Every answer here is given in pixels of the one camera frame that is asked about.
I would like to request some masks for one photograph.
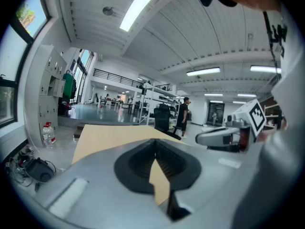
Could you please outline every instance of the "white sticker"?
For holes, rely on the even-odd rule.
[[[239,167],[242,165],[240,161],[236,160],[230,160],[230,159],[225,159],[225,158],[220,158],[218,160],[218,163],[224,165],[224,166],[229,166],[235,169],[239,169]]]

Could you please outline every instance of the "white cabinet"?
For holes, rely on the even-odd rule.
[[[51,74],[48,71],[44,71],[41,79],[41,85],[39,88],[40,96],[48,95],[50,80],[51,80]]]
[[[65,87],[65,80],[56,79],[54,85],[53,96],[54,97],[62,97],[63,89]]]
[[[46,97],[40,97],[38,101],[38,121],[43,122],[47,117]]]
[[[62,76],[67,63],[53,46],[40,45],[31,62],[25,86],[27,135],[35,146],[43,146],[41,131],[46,122],[58,129],[58,97],[62,97]]]

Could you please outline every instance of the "tree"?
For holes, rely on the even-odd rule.
[[[17,18],[25,29],[34,21],[36,17],[35,12],[31,11],[28,7],[28,4],[23,3],[16,12]]]

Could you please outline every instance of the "man in black shirt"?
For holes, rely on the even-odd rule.
[[[184,98],[184,104],[180,105],[178,118],[177,118],[177,127],[181,127],[182,130],[182,138],[186,138],[184,136],[186,130],[186,115],[187,115],[187,105],[190,104],[190,100],[188,97]]]

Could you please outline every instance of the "ceiling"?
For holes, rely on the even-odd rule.
[[[126,90],[124,88],[121,87],[117,87],[117,86],[113,86],[113,85],[107,85],[104,83],[100,83],[100,82],[95,82],[95,81],[91,81],[92,86],[97,87],[97,88],[101,88],[104,89],[105,86],[107,86],[107,90],[108,91],[114,91],[114,92],[118,92],[118,93],[124,93],[126,91],[129,91],[129,95],[134,95],[134,91],[132,90]]]
[[[152,0],[129,32],[121,21],[133,0],[61,0],[64,22],[75,47],[138,62],[137,67],[166,79],[191,95],[237,93],[265,97],[274,74],[254,73],[252,64],[270,65],[268,38],[261,12],[237,5],[227,8],[213,0]],[[103,14],[112,7],[114,14]],[[275,26],[281,16],[269,12]],[[274,47],[279,60],[280,47]],[[220,67],[221,73],[188,77],[186,72]]]

